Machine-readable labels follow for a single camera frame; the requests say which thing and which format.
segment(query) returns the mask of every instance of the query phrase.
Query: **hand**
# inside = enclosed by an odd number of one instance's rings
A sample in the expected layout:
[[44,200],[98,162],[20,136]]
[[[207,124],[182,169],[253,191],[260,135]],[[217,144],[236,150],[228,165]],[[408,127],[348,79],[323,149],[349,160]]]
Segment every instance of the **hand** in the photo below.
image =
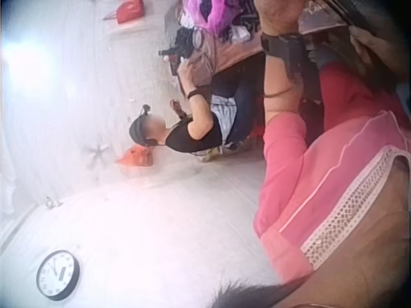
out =
[[186,94],[196,89],[194,84],[194,65],[189,60],[180,64],[178,73],[181,85]]
[[298,19],[304,0],[254,0],[261,29],[268,35],[298,32]]
[[366,65],[372,66],[367,46],[396,74],[400,81],[409,80],[409,50],[405,46],[375,37],[367,30],[355,26],[350,26],[349,31],[351,43]]

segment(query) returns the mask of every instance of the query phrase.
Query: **white lace trim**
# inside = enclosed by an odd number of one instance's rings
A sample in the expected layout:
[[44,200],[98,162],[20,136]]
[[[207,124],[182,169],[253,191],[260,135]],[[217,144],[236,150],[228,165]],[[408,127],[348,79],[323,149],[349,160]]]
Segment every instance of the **white lace trim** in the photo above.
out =
[[370,209],[387,181],[394,159],[410,154],[393,146],[384,147],[347,188],[331,214],[301,246],[317,269],[347,238]]

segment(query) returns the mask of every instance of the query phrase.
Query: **jeans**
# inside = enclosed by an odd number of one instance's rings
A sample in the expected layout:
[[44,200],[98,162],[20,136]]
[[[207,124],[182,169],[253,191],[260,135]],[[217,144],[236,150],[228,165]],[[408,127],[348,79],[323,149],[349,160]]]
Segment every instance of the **jeans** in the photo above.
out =
[[234,98],[236,117],[226,144],[246,139],[253,128],[258,104],[263,95],[265,55],[251,56],[217,74],[211,83],[211,92],[224,98]]

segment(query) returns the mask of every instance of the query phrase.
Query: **wrist watch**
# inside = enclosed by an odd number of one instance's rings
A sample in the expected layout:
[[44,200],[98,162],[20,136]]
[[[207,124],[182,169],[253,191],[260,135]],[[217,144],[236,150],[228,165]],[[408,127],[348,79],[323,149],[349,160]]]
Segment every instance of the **wrist watch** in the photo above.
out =
[[268,56],[284,60],[287,73],[302,73],[307,52],[304,39],[300,33],[283,34],[278,37],[263,33],[261,35],[261,45]]

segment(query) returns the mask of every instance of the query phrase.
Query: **clock hand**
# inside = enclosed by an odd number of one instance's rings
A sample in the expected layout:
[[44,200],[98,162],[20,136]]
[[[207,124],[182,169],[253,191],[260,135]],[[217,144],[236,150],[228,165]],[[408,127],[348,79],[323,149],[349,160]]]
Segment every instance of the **clock hand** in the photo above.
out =
[[53,259],[53,271],[54,271],[54,275],[56,275],[57,276],[57,270],[56,270],[56,260],[55,259]]

